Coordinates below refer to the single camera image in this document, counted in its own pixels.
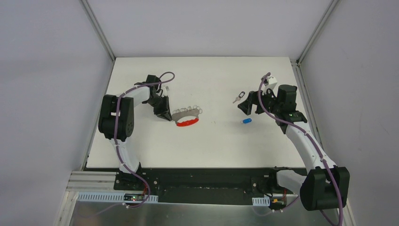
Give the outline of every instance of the metal frame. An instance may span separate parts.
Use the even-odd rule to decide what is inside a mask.
[[[105,37],[105,34],[104,34],[103,30],[101,29],[101,26],[98,23],[97,18],[94,15],[92,8],[90,7],[88,0],[79,0],[79,1],[82,4],[82,7],[85,10],[86,15],[88,16],[88,19],[89,19],[91,25],[93,26],[94,31],[96,32],[96,34],[98,36],[98,39],[100,40],[101,44],[104,46],[105,51],[107,51],[110,59],[113,62],[115,62],[115,59],[116,59],[115,54],[113,53],[112,48],[111,48],[107,38]]]
[[[306,44],[305,49],[303,49],[301,55],[299,56],[299,59],[297,60],[297,63],[299,66],[301,66],[303,59],[308,54],[310,48],[313,46],[315,40],[320,35],[321,31],[323,30],[324,26],[326,25],[327,20],[330,18],[332,12],[334,11],[336,6],[340,2],[341,2],[341,0],[332,0],[330,2],[329,6],[327,7],[326,11],[324,12],[323,16],[321,17],[319,23],[317,24],[316,29],[313,31],[308,43]]]
[[[298,84],[299,94],[301,95],[303,106],[305,107],[306,115],[308,116],[309,125],[311,126],[311,131],[315,136],[316,140],[320,143],[320,146],[323,147],[319,134],[319,129],[317,128],[316,120],[314,118],[314,113],[311,106],[311,97],[306,88],[306,84],[301,73],[301,68],[298,66],[296,62],[291,61],[291,65],[294,71],[296,82]]]
[[[115,191],[113,183],[115,172],[73,171],[66,188],[55,226],[68,226],[71,222],[75,204],[80,192],[141,193],[142,191]],[[343,209],[343,225],[356,226],[349,200]]]

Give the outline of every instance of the metal floor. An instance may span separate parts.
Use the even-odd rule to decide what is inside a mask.
[[[127,210],[117,205],[93,216],[113,205],[109,202],[76,202],[71,226],[328,226],[319,211],[306,211],[300,201],[283,213],[264,215],[267,207],[203,205],[203,204],[145,204],[140,208]],[[338,222],[335,210],[326,213]]]

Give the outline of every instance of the gray wall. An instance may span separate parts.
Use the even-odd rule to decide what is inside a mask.
[[[0,3],[0,225],[52,225],[111,62],[79,1]]]
[[[298,58],[331,0],[90,0],[119,57]]]
[[[302,64],[360,226],[398,225],[399,1],[343,0]]]

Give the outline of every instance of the metal corner post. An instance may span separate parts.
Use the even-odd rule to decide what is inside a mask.
[[[98,39],[100,40],[101,44],[104,46],[104,49],[107,51],[108,56],[110,57],[112,62],[115,62],[115,54],[113,53],[112,48],[111,48],[106,36],[104,35],[104,32],[101,29],[101,26],[98,23],[97,18],[95,16],[92,8],[90,7],[88,0],[79,0],[79,1],[82,4],[82,7],[85,10],[86,15],[88,16],[88,19],[89,19],[91,25],[93,26],[93,29],[98,36]]]
[[[327,20],[330,18],[331,14],[333,13],[336,6],[341,2],[341,0],[331,0],[329,6],[327,7],[326,11],[324,12],[323,16],[321,17],[319,23],[316,26],[316,29],[313,31],[311,37],[309,38],[308,43],[306,44],[305,48],[303,49],[301,55],[299,56],[297,63],[301,66],[303,59],[308,54],[310,48],[314,44],[317,37],[320,35],[323,27],[326,25]]]

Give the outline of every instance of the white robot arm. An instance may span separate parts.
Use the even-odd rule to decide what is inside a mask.
[[[277,119],[277,125],[296,147],[308,173],[307,176],[302,176],[290,169],[279,170],[276,173],[277,185],[299,194],[302,204],[307,210],[338,208],[338,198],[323,160],[332,172],[341,194],[342,203],[345,205],[349,187],[349,172],[345,167],[337,167],[336,163],[327,156],[311,133],[305,116],[296,110],[297,87],[280,85],[277,96],[275,96],[273,88],[276,86],[277,80],[268,73],[262,81],[265,81],[264,90],[249,92],[247,99],[240,103],[238,108],[246,115],[250,115],[252,105],[256,105],[255,113],[261,114],[266,110],[270,116],[273,114]],[[281,121],[299,126],[304,129],[305,133]],[[320,153],[308,135],[316,143]]]
[[[160,82],[155,75],[148,75],[146,82],[138,83],[139,85]],[[139,168],[140,161],[137,158],[134,146],[130,142],[129,137],[132,135],[134,128],[134,107],[141,103],[149,103],[154,107],[154,114],[162,119],[171,121],[172,116],[169,110],[169,98],[166,91],[162,91],[162,96],[158,95],[160,88],[158,85],[143,86],[137,88],[123,96],[120,101],[120,111],[118,119],[117,143],[120,158],[133,172]],[[115,112],[118,97],[114,95],[105,95],[100,111],[100,119],[98,129],[104,133],[105,138],[109,139],[116,150],[116,144],[113,140],[115,130]],[[130,173],[123,165],[120,171]]]

